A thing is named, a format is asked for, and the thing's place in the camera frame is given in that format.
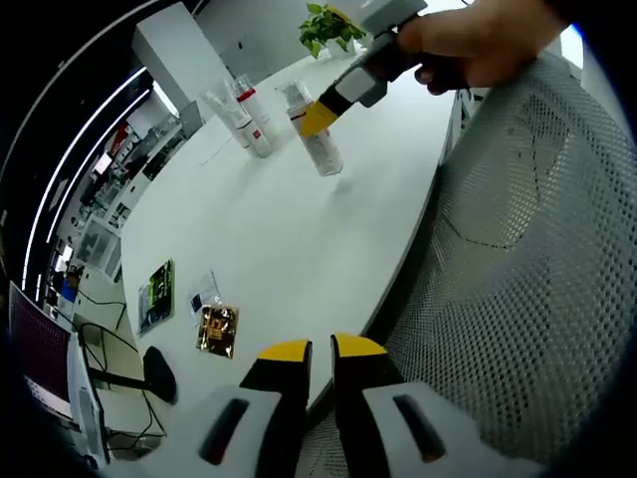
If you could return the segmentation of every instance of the desk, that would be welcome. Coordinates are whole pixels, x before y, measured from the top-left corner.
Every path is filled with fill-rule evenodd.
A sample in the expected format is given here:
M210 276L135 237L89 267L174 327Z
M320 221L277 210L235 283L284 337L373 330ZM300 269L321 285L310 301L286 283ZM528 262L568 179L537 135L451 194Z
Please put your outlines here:
M122 232L128 316L139 287L174 261L174 316L136 337L158 347L187 410L214 387L238 384L267 346L314 342L312 403L331 378L330 334L361 334L407 253L444 149L453 94L430 96L406 73L372 109L354 106L331 128L344 168L320 177L274 88L294 78L320 94L351 59L303 59L258 86L280 132L266 159L250 157L214 118L168 162ZM240 308L233 359L195 348L187 304L213 270L224 303Z

